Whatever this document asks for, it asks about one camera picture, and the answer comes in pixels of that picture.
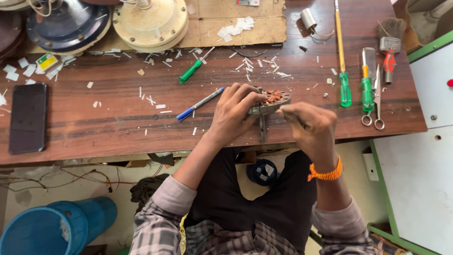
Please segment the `scissor handle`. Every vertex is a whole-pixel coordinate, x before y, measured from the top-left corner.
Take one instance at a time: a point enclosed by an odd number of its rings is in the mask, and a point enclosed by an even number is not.
[[[381,127],[381,128],[377,127],[377,124],[378,124],[378,123],[381,123],[381,124],[382,124],[382,127]],[[384,129],[385,126],[386,126],[386,124],[385,124],[384,121],[381,120],[380,118],[374,121],[374,127],[375,127],[376,129],[382,130],[382,129]]]
[[[373,120],[372,120],[371,117],[370,117],[370,113],[371,113],[371,112],[368,112],[367,115],[364,115],[364,116],[362,117],[362,124],[365,125],[365,126],[370,126],[370,125],[373,123]],[[370,122],[369,122],[368,124],[365,123],[365,119],[368,119]]]

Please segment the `shirt sleeve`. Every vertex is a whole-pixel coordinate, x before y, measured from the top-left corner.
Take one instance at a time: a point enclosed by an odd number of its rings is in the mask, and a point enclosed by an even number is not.
[[[323,211],[312,207],[313,225],[323,238],[320,255],[376,254],[368,237],[365,220],[354,198],[351,204],[339,211]]]
[[[181,254],[179,223],[189,212],[197,192],[167,177],[134,218],[129,255]]]

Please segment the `wood grain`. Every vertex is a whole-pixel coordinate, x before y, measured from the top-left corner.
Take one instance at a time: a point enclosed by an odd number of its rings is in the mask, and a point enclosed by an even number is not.
[[[426,131],[417,92],[405,52],[396,57],[394,83],[386,86],[382,93],[381,118],[385,121],[384,130],[363,126],[360,119],[364,115],[361,109],[361,51],[363,47],[378,49],[376,37],[377,20],[395,16],[388,0],[362,1],[342,0],[340,5],[346,71],[350,74],[352,88],[352,106],[340,106],[339,86],[334,88],[326,83],[332,78],[339,83],[338,76],[331,68],[339,72],[337,43],[335,36],[321,40],[309,37],[299,13],[310,7],[318,21],[317,31],[329,34],[334,29],[333,0],[290,0],[286,1],[288,41],[282,47],[270,45],[247,46],[240,49],[244,54],[254,55],[255,51],[267,52],[260,59],[277,56],[279,71],[291,74],[291,77],[279,78],[266,74],[273,68],[260,69],[250,74],[252,82],[247,82],[245,71],[234,73],[243,60],[232,54],[230,49],[215,49],[207,59],[207,65],[199,68],[185,84],[179,84],[178,76],[194,61],[192,54],[183,51],[183,56],[174,59],[176,52],[154,57],[155,65],[143,63],[147,54],[130,53],[132,58],[122,55],[82,56],[58,75],[58,81],[48,81],[44,75],[34,74],[32,78],[50,85],[48,113],[48,143],[43,152],[24,155],[8,153],[10,115],[0,117],[0,164],[17,162],[37,162],[83,157],[101,157],[134,153],[166,152],[187,150],[195,147],[201,136],[209,129],[218,98],[203,105],[195,113],[195,118],[187,118],[181,123],[175,118],[188,107],[220,87],[227,87],[234,82],[249,83],[266,89],[278,89],[291,93],[292,103],[308,102],[330,109],[338,115],[335,136],[337,139],[376,137]],[[304,53],[299,45],[308,48]],[[376,51],[379,63],[383,55]],[[29,62],[38,55],[29,56]],[[166,58],[173,58],[169,68],[162,63]],[[17,66],[17,59],[7,63]],[[143,69],[141,77],[137,70]],[[94,85],[87,88],[89,81]],[[12,87],[24,84],[25,76],[18,82],[6,82],[2,79],[0,88],[8,88],[5,97],[11,107]],[[158,104],[166,104],[167,109],[156,109],[148,100],[139,98],[139,87],[146,96],[152,95]],[[94,108],[95,101],[102,106]],[[293,138],[289,126],[276,114],[266,116],[266,143],[291,142]],[[260,143],[258,126],[248,131],[230,146],[256,145]]]

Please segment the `smartphone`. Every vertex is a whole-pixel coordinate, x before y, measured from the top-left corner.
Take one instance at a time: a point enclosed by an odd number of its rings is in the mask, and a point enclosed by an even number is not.
[[[48,87],[44,83],[13,88],[10,124],[10,154],[45,149]]]

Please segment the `hand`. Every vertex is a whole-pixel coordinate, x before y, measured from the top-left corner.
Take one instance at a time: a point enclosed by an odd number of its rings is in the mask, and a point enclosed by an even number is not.
[[[337,116],[334,112],[308,103],[295,103],[280,107],[277,113],[286,119],[297,145],[318,173],[337,168],[338,154],[334,148]]]
[[[259,116],[247,116],[247,112],[266,98],[257,88],[248,84],[235,83],[226,88],[217,103],[214,119],[206,136],[217,145],[226,146],[251,128]]]

